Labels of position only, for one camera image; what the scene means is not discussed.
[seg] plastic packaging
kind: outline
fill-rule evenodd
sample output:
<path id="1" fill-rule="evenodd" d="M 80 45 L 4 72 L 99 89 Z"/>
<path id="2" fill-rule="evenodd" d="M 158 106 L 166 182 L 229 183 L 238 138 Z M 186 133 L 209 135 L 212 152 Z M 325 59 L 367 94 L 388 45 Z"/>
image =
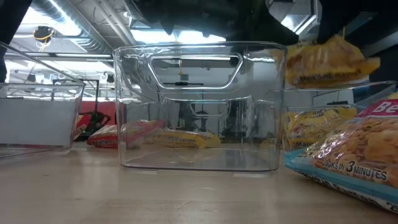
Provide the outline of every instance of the plastic packaging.
<path id="1" fill-rule="evenodd" d="M 289 149 L 310 146 L 322 139 L 331 130 L 345 121 L 354 118 L 356 108 L 328 107 L 301 112 L 286 112 L 284 121 L 285 135 Z"/>
<path id="2" fill-rule="evenodd" d="M 122 126 L 122 138 L 126 141 L 127 148 L 138 148 L 145 137 L 163 126 L 163 121 L 135 121 Z M 118 148 L 118 127 L 107 125 L 91 135 L 87 144 L 103 148 Z"/>
<path id="3" fill-rule="evenodd" d="M 287 167 L 398 213 L 398 100 L 366 108 L 324 140 L 285 153 Z"/>
<path id="4" fill-rule="evenodd" d="M 285 76 L 299 88 L 328 87 L 360 80 L 379 66 L 379 58 L 365 58 L 357 47 L 336 35 L 324 44 L 289 46 Z"/>
<path id="5" fill-rule="evenodd" d="M 159 129 L 146 140 L 146 143 L 165 147 L 199 149 L 217 147 L 220 145 L 220 142 L 220 139 L 212 133 L 195 133 L 169 129 Z"/>

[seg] transparent storage container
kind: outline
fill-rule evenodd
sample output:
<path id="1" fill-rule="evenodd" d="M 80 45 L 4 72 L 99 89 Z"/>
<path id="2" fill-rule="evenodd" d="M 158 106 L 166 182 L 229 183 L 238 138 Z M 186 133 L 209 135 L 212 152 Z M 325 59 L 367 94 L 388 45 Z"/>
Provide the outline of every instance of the transparent storage container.
<path id="1" fill-rule="evenodd" d="M 285 151 L 312 145 L 363 109 L 396 92 L 397 82 L 285 90 L 282 142 Z"/>
<path id="2" fill-rule="evenodd" d="M 4 43 L 0 49 L 9 82 L 0 83 L 0 158 L 68 151 L 84 83 Z M 71 81 L 41 84 L 45 76 Z"/>
<path id="3" fill-rule="evenodd" d="M 267 42 L 117 49 L 121 165 L 277 169 L 284 60 L 276 64 L 276 52 L 284 55 L 286 49 Z"/>

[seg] fluorescent light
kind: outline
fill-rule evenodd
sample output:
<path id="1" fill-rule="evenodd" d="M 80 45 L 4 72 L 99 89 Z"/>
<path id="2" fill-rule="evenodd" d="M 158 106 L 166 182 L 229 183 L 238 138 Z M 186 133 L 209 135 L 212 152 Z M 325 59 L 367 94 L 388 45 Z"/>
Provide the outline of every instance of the fluorescent light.
<path id="1" fill-rule="evenodd" d="M 141 41 L 146 44 L 158 44 L 161 42 L 175 42 L 175 36 L 167 35 L 164 30 L 131 30 L 132 35 L 136 41 Z"/>
<path id="2" fill-rule="evenodd" d="M 83 101 L 95 101 L 95 97 L 84 96 Z M 116 101 L 115 97 L 98 97 L 98 102 Z"/>
<path id="3" fill-rule="evenodd" d="M 33 66 L 35 66 L 35 71 L 39 70 L 39 69 L 43 69 L 45 68 L 45 66 L 41 65 L 41 64 L 36 64 L 35 62 L 32 62 L 30 60 L 25 60 L 24 62 L 27 63 L 27 65 L 22 65 L 21 63 L 15 63 L 12 60 L 6 60 L 6 65 L 7 68 L 9 68 L 10 70 L 30 70 L 31 68 L 33 68 Z"/>
<path id="4" fill-rule="evenodd" d="M 27 35 L 14 35 L 14 38 L 30 38 L 33 37 L 33 34 L 27 34 Z"/>
<path id="5" fill-rule="evenodd" d="M 51 66 L 59 69 L 59 70 L 71 70 L 71 71 L 79 71 L 79 72 L 114 72 L 112 68 L 109 68 L 102 62 L 66 62 L 66 61 L 58 61 L 56 63 L 52 63 L 51 61 L 44 61 L 47 64 L 51 64 Z"/>
<path id="6" fill-rule="evenodd" d="M 182 60 L 223 60 L 223 61 L 229 61 L 229 57 L 182 57 Z"/>
<path id="7" fill-rule="evenodd" d="M 296 31 L 296 34 L 297 34 L 297 35 L 300 35 L 308 26 L 310 26 L 310 25 L 312 24 L 312 22 L 313 22 L 315 19 L 317 19 L 317 16 L 316 16 L 316 15 L 311 16 L 311 17 L 308 19 L 308 21 L 307 21 L 305 24 L 303 24 L 303 25 Z"/>
<path id="8" fill-rule="evenodd" d="M 50 24 L 51 19 L 47 16 L 43 16 L 31 7 L 28 8 L 21 24 Z"/>
<path id="9" fill-rule="evenodd" d="M 49 57 L 50 54 L 48 53 L 39 53 L 39 52 L 25 52 L 25 54 L 31 56 L 31 57 Z M 11 56 L 11 57 L 20 57 L 21 60 L 25 60 L 23 56 L 20 56 L 17 53 L 14 52 L 6 52 L 6 56 Z"/>
<path id="10" fill-rule="evenodd" d="M 274 62 L 274 59 L 272 58 L 249 58 L 249 60 L 252 62 L 268 62 L 268 63 Z"/>
<path id="11" fill-rule="evenodd" d="M 62 54 L 62 53 L 57 53 L 55 54 L 58 57 L 81 57 L 81 58 L 110 58 L 112 59 L 111 55 L 101 55 L 101 54 Z"/>
<path id="12" fill-rule="evenodd" d="M 224 37 L 218 37 L 216 35 L 209 35 L 209 37 L 204 37 L 199 31 L 182 31 L 179 35 L 178 42 L 188 43 L 188 44 L 205 44 L 213 42 L 223 42 Z"/>

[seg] table surface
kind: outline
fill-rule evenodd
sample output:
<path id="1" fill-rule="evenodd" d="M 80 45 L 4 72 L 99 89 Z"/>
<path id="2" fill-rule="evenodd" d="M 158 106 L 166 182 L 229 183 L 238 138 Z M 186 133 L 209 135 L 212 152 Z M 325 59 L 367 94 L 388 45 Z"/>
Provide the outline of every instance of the table surface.
<path id="1" fill-rule="evenodd" d="M 0 223 L 397 223 L 398 215 L 281 166 L 260 178 L 149 172 L 113 149 L 0 163 Z"/>

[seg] red object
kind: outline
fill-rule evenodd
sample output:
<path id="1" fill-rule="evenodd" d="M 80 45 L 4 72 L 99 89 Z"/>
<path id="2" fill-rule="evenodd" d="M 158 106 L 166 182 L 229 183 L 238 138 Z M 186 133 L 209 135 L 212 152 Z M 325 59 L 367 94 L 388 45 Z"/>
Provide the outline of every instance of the red object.
<path id="1" fill-rule="evenodd" d="M 95 110 L 95 101 L 83 101 L 81 102 L 80 112 L 87 113 Z M 115 114 L 116 114 L 116 103 L 113 101 L 109 102 L 98 102 L 98 112 L 111 117 L 107 124 L 116 124 Z"/>
<path id="2" fill-rule="evenodd" d="M 398 115 L 398 100 L 382 100 L 378 103 L 366 108 L 360 112 L 356 117 L 364 118 L 367 116 L 397 116 Z"/>
<path id="3" fill-rule="evenodd" d="M 121 132 L 128 147 L 139 146 L 145 136 L 163 126 L 163 121 L 135 121 L 122 125 Z M 116 125 L 106 125 L 87 140 L 87 144 L 96 147 L 118 148 L 118 129 Z"/>

